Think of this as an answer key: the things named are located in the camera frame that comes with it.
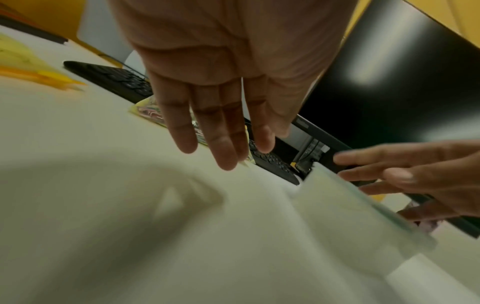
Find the white table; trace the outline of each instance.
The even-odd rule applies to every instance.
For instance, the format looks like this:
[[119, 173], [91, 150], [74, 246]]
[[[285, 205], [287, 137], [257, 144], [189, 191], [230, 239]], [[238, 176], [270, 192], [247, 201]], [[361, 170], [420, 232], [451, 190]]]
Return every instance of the white table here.
[[[59, 69], [65, 60], [110, 65], [73, 42], [62, 46], [3, 27], [0, 31]], [[130, 106], [129, 101], [93, 84], [81, 91], [59, 91], [0, 77], [0, 169], [78, 155], [133, 154], [181, 161], [188, 170], [203, 170], [218, 181], [229, 179], [229, 174], [243, 174], [256, 179], [263, 191], [273, 196], [285, 189], [288, 195], [295, 194], [295, 186], [253, 165], [239, 165], [233, 173], [220, 170], [206, 147], [199, 146], [192, 155], [179, 153], [165, 129], [128, 113]], [[387, 281], [389, 284], [362, 278], [361, 287], [378, 302], [393, 299], [394, 291], [409, 303], [480, 302], [423, 256], [402, 265]]]

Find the black monitor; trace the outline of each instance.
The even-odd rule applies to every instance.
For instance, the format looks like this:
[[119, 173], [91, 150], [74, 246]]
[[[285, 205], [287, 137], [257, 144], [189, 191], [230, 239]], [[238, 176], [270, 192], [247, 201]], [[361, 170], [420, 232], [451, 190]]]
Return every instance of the black monitor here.
[[332, 151], [480, 138], [480, 50], [403, 0], [372, 0], [294, 124]]

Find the hand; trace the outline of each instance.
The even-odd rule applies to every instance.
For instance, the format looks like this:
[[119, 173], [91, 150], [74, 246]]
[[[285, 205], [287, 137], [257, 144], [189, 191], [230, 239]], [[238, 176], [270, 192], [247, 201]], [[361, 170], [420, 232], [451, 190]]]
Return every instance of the hand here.
[[339, 173], [347, 181], [381, 179], [360, 187], [368, 195], [402, 192], [435, 198], [399, 212], [409, 220], [480, 217], [480, 140], [380, 145], [338, 153], [333, 160], [360, 166]]
[[192, 153], [194, 111], [218, 165], [249, 148], [242, 81], [255, 142], [286, 136], [311, 83], [332, 61], [355, 0], [109, 0], [140, 54], [171, 136]]

